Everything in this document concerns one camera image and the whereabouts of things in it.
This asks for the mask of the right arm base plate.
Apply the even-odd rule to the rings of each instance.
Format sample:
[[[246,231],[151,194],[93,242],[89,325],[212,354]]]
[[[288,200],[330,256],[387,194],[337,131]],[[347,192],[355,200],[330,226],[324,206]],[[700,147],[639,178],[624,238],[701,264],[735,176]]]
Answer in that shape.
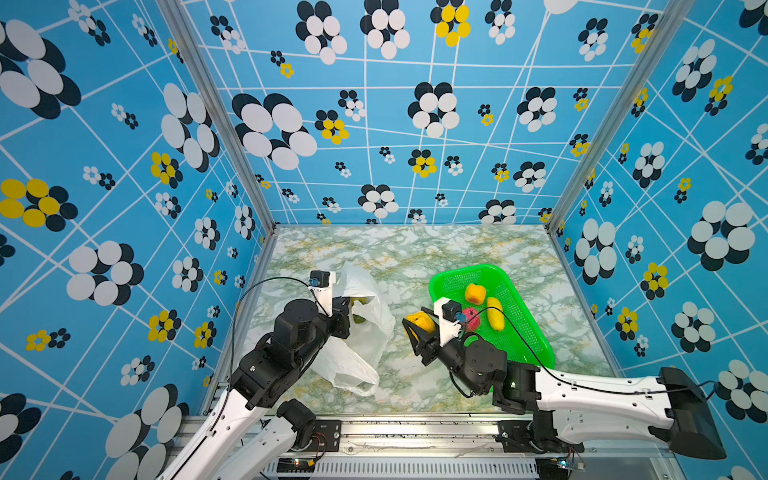
[[[554,429],[544,426],[537,427],[537,423],[521,420],[506,420],[497,423],[498,434],[495,437],[505,453],[533,453],[537,455],[556,453],[583,453],[585,447],[582,443],[569,444],[560,440],[554,433]]]

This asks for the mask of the yellow toy orange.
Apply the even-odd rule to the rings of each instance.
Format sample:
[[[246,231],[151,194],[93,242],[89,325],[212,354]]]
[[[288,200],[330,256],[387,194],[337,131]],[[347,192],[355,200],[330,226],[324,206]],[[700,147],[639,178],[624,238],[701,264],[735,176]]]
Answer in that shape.
[[[423,313],[423,311],[418,311],[414,314],[408,315],[405,319],[408,319],[417,323],[423,329],[426,326],[427,318],[426,318],[426,315]]]

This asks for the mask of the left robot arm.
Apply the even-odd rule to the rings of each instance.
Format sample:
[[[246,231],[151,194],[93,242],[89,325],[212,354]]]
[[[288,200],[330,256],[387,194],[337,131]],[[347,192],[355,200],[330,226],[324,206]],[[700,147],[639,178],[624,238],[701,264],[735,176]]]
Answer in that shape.
[[[253,479],[295,445],[311,441],[316,416],[291,399],[256,437],[240,441],[282,395],[309,369],[329,338],[345,339],[350,329],[350,299],[335,297],[330,311],[316,302],[287,303],[235,369],[230,386],[161,479]]]

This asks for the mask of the pink toy apple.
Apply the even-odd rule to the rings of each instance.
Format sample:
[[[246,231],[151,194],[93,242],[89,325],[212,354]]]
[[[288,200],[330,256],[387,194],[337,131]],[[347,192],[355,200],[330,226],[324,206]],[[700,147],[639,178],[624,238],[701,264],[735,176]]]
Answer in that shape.
[[[463,310],[463,315],[465,316],[465,319],[466,319],[466,321],[464,322],[465,330],[467,332],[476,331],[482,322],[479,311],[476,310],[475,308],[468,307]]]

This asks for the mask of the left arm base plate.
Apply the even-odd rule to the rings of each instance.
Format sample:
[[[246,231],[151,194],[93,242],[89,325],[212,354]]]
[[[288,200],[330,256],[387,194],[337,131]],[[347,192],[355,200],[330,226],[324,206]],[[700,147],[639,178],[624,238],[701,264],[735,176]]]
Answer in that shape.
[[[319,419],[312,424],[311,430],[304,429],[297,437],[291,452],[319,455],[338,452],[340,448],[343,423],[334,419]]]

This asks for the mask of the yellow toy apple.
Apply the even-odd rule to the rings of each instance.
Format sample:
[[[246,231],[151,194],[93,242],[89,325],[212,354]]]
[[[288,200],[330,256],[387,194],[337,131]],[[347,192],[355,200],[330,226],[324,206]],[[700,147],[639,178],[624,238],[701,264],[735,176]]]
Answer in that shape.
[[[482,285],[470,283],[466,286],[464,291],[464,298],[472,305],[482,305],[487,297],[486,288]]]

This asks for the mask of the white plastic bag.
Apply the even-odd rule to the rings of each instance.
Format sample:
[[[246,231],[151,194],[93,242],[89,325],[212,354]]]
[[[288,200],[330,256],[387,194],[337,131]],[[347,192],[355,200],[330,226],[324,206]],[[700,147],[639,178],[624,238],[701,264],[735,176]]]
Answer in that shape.
[[[371,396],[380,382],[377,367],[393,337],[395,318],[372,275],[354,263],[343,264],[333,294],[351,300],[350,335],[346,340],[330,338],[311,369],[338,389]],[[355,324],[353,314],[367,321]]]

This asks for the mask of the yellow toy mango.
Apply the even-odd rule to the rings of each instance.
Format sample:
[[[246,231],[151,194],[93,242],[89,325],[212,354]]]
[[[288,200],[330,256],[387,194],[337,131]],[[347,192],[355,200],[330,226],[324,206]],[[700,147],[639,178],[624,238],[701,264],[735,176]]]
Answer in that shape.
[[[495,297],[488,297],[486,300],[486,307],[490,327],[497,332],[503,331],[506,325],[506,319],[501,302]]]

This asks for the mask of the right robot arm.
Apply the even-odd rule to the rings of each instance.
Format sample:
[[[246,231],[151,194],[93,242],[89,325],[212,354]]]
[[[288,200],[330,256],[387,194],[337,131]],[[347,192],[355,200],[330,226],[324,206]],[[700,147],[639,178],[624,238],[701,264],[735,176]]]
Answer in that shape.
[[[703,387],[685,372],[616,378],[571,374],[509,359],[476,332],[424,309],[402,321],[424,365],[440,361],[466,398],[489,395],[494,406],[531,422],[509,441],[535,453],[582,451],[591,440],[644,440],[673,453],[723,460],[727,453]]]

